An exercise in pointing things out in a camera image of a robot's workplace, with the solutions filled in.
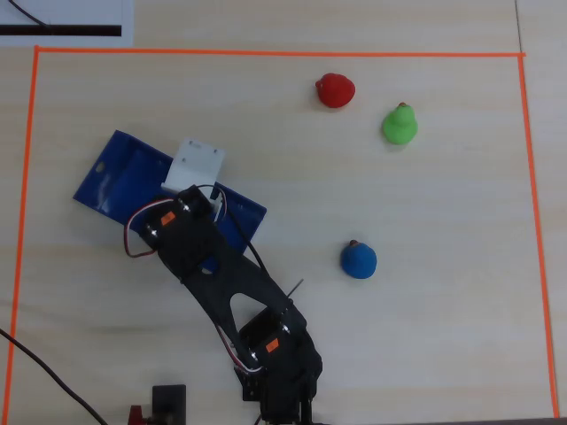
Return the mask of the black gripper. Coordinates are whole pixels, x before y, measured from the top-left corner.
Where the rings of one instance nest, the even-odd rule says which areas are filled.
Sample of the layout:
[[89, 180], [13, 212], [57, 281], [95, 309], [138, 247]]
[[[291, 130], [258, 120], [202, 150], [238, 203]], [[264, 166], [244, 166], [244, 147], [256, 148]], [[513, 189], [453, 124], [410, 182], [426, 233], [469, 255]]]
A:
[[176, 195], [175, 202], [184, 213], [197, 218], [209, 217], [216, 220], [220, 212], [219, 204], [203, 193], [203, 187], [208, 188], [208, 185], [191, 185]]

